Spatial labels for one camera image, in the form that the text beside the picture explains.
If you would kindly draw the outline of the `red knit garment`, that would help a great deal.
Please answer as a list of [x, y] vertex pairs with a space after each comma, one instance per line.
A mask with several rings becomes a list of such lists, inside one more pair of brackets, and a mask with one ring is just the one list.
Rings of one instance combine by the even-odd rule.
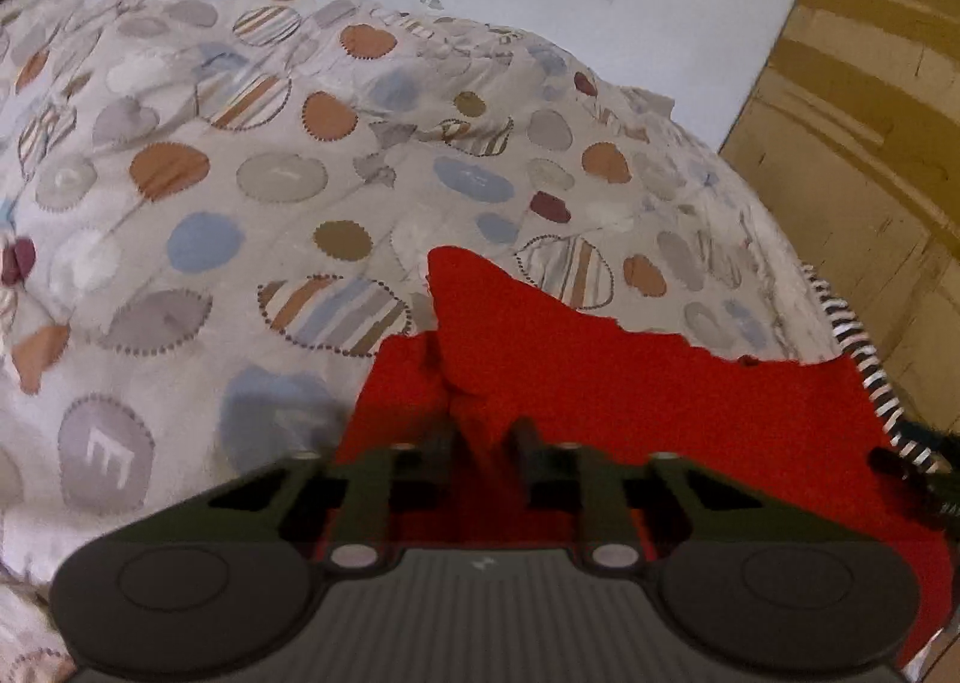
[[675, 452], [890, 545], [919, 582], [908, 652], [947, 623], [953, 555], [915, 519], [905, 486], [872, 472], [885, 441], [854, 363], [726, 360], [675, 334], [628, 332], [569, 309], [487, 259], [428, 256], [438, 324], [382, 344], [338, 446], [340, 462], [454, 423], [475, 459], [457, 506], [405, 522], [413, 543], [563, 545], [569, 525], [529, 513], [501, 443], [531, 419], [547, 443], [596, 447], [640, 465]]

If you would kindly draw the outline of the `black white striped bedsheet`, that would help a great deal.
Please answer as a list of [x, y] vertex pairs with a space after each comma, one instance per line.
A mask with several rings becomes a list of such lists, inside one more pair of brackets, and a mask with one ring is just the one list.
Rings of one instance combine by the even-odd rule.
[[935, 431], [907, 412], [853, 307], [836, 295], [811, 264], [804, 264], [802, 272], [832, 326], [839, 350], [854, 363], [882, 425], [885, 446], [874, 447], [867, 458], [872, 472], [900, 482], [919, 514], [957, 527], [958, 436]]

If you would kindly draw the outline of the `patterned dotted duvet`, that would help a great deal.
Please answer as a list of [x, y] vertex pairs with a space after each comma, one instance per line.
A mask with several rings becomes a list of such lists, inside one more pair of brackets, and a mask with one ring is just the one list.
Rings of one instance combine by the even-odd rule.
[[721, 357], [822, 362], [770, 212], [661, 97], [373, 0], [2, 0], [2, 675], [78, 546], [342, 436], [428, 256]]

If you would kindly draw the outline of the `brown wooden wardrobe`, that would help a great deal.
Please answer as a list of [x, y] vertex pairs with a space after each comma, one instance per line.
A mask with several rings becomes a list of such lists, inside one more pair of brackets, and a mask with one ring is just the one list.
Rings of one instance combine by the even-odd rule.
[[721, 154], [958, 426], [958, 0], [796, 0]]

